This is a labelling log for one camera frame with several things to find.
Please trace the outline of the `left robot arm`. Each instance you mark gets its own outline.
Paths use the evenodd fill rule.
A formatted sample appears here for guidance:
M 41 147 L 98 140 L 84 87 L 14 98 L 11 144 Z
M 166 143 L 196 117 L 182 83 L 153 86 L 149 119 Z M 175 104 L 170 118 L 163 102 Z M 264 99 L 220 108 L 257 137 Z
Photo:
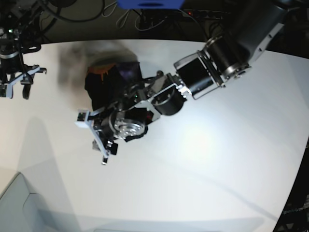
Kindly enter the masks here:
M 129 142 L 143 137 L 148 126 L 161 116 L 178 113 L 187 95 L 207 94 L 225 87 L 250 68 L 263 41 L 288 12 L 308 7 L 306 0 L 250 0 L 223 32 L 206 36 L 203 49 L 174 63 L 175 75 L 158 71 L 143 78 L 138 62 L 88 67 L 85 90 L 92 112 L 85 122 L 94 135 L 93 148 L 102 164 L 116 155 L 116 140 Z

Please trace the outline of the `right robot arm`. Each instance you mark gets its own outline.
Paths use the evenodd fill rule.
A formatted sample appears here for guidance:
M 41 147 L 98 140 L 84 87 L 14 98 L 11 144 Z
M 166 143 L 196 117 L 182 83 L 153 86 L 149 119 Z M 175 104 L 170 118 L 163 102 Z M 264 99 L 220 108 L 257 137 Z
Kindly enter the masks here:
M 37 0 L 2 0 L 0 2 L 0 96 L 12 98 L 14 85 L 23 85 L 23 98 L 28 99 L 37 73 L 46 73 L 40 65 L 27 65 L 23 55 L 40 51 L 40 38 L 46 29 L 39 22 L 44 9 Z

